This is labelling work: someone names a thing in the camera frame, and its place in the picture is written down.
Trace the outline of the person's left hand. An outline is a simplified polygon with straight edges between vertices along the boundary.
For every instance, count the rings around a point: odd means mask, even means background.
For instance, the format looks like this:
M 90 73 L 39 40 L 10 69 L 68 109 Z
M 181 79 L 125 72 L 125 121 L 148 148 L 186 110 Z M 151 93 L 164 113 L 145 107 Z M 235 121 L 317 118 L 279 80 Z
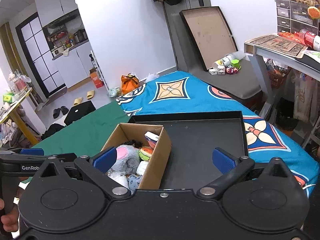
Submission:
M 16 198 L 20 198 L 24 189 L 21 187 L 18 187 L 17 193 L 16 193 Z M 1 210 L 5 208 L 5 202 L 1 198 Z M 18 218 L 19 218 L 19 211 L 18 211 L 18 206 L 16 204 L 13 205 L 12 210 L 1 216 L 1 222 L 3 223 L 3 229 L 6 232 L 16 232 L 18 231 Z

